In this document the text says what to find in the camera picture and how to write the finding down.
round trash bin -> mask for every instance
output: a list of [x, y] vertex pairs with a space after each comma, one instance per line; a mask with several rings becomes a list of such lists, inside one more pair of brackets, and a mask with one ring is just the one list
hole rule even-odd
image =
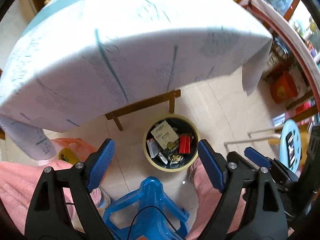
[[[169, 163], [167, 165], [164, 164], [163, 162], [161, 162], [160, 159], [156, 157], [151, 158], [148, 145], [146, 143], [148, 139], [153, 138], [151, 131], [156, 127], [157, 124], [159, 124], [160, 122], [163, 122], [164, 120], [166, 120], [171, 127], [178, 128], [180, 133], [191, 133], [193, 136], [193, 140], [190, 143], [190, 154], [184, 154], [183, 160], [181, 161], [181, 163], [179, 163], [180, 165], [175, 168], [171, 168]], [[142, 139], [142, 148], [147, 160], [154, 167], [156, 167], [161, 171], [177, 172], [177, 171], [182, 171], [184, 169], [187, 169], [196, 160], [196, 158], [198, 157], [197, 145], [199, 140], [200, 140], [199, 132], [191, 121], [177, 114], [167, 114], [161, 118], [154, 120], [151, 123], [151, 125], [147, 127], [147, 130]]]
[[297, 87], [292, 76], [288, 72], [283, 75], [270, 87], [272, 99], [277, 103], [298, 96]]

plastic bag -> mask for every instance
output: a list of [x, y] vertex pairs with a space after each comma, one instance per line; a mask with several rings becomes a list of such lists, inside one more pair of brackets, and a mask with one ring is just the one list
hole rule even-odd
[[80, 138], [58, 138], [51, 140], [56, 149], [59, 160], [66, 161], [72, 165], [84, 162], [90, 153], [96, 152], [90, 144]]

pink clothing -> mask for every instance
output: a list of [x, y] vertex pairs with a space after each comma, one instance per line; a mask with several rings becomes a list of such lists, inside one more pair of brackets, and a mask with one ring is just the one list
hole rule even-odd
[[[69, 169], [70, 163], [65, 161], [53, 161], [45, 166], [25, 166], [18, 163], [0, 162], [0, 198], [10, 215], [12, 221], [24, 234], [28, 208], [36, 188], [38, 180], [46, 166], [53, 167], [54, 170]], [[66, 202], [73, 203], [70, 189], [64, 188]], [[95, 205], [101, 200], [101, 191], [94, 189], [91, 198]], [[71, 219], [76, 215], [74, 205], [67, 205]]]
[[[221, 197], [221, 193], [212, 186], [209, 177], [204, 169], [204, 166], [202, 165], [199, 158], [192, 165], [190, 173], [191, 176], [193, 176], [194, 186], [199, 200], [199, 207], [197, 211], [196, 221], [193, 224], [190, 232], [188, 233], [186, 240], [195, 240], [201, 234], [204, 227], [207, 225], [209, 219], [211, 218], [214, 210], [216, 209]], [[243, 194], [244, 190], [242, 190], [236, 214], [233, 217], [233, 221], [228, 231], [229, 233], [239, 228], [246, 204], [246, 202], [242, 198]]]

black cable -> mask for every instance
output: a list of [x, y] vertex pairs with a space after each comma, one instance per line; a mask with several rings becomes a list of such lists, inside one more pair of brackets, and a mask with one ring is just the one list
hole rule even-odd
[[154, 207], [154, 208], [156, 208], [157, 210], [159, 210], [160, 213], [164, 216], [165, 220], [167, 220], [167, 222], [169, 223], [169, 225], [170, 225], [170, 226], [172, 227], [172, 229], [175, 231], [175, 233], [176, 233], [181, 239], [185, 240], [183, 237], [181, 237], [181, 236], [179, 235], [177, 229], [173, 226], [173, 224], [172, 224], [172, 223], [169, 221], [169, 219], [165, 216], [165, 214], [162, 212], [162, 210], [161, 210], [160, 208], [156, 207], [156, 206], [147, 206], [147, 207], [144, 207], [143, 209], [141, 209], [141, 210], [134, 216], [134, 218], [133, 218], [133, 220], [132, 220], [132, 223], [131, 223], [131, 225], [130, 225], [130, 228], [129, 228], [127, 240], [129, 240], [130, 233], [131, 233], [131, 229], [132, 229], [133, 223], [134, 223], [135, 219], [137, 218], [137, 216], [140, 214], [140, 212], [141, 212], [142, 210], [144, 210], [144, 209], [146, 209], [146, 208], [150, 208], [150, 207]]
[[118, 240], [122, 240], [111, 228], [108, 228], [108, 229], [111, 231], [111, 233], [113, 233], [118, 238]]

white wall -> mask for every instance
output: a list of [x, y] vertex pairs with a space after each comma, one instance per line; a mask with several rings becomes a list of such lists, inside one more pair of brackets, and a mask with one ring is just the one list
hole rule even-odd
[[15, 0], [0, 22], [0, 69], [3, 69], [14, 45], [36, 15], [30, 0]]

